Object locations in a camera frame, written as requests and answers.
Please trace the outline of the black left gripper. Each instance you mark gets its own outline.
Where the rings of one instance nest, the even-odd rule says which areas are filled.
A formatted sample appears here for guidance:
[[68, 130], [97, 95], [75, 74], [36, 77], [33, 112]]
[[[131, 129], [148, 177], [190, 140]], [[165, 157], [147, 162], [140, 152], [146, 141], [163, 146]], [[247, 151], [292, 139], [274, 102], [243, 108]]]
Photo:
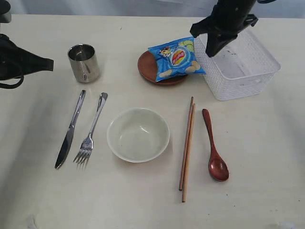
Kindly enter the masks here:
[[0, 35], [0, 79], [8, 80], [41, 71], [53, 71], [54, 60], [42, 58]]

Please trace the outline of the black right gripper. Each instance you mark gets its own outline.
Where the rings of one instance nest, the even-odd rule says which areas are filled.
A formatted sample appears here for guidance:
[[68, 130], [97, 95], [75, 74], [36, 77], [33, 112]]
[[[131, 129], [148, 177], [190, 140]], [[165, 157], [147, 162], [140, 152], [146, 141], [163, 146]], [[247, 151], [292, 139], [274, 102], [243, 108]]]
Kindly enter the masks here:
[[205, 53], [214, 57], [241, 31], [256, 25], [258, 18], [250, 13], [254, 4], [254, 0], [219, 0], [209, 17], [192, 24], [190, 34], [196, 38], [207, 33]]

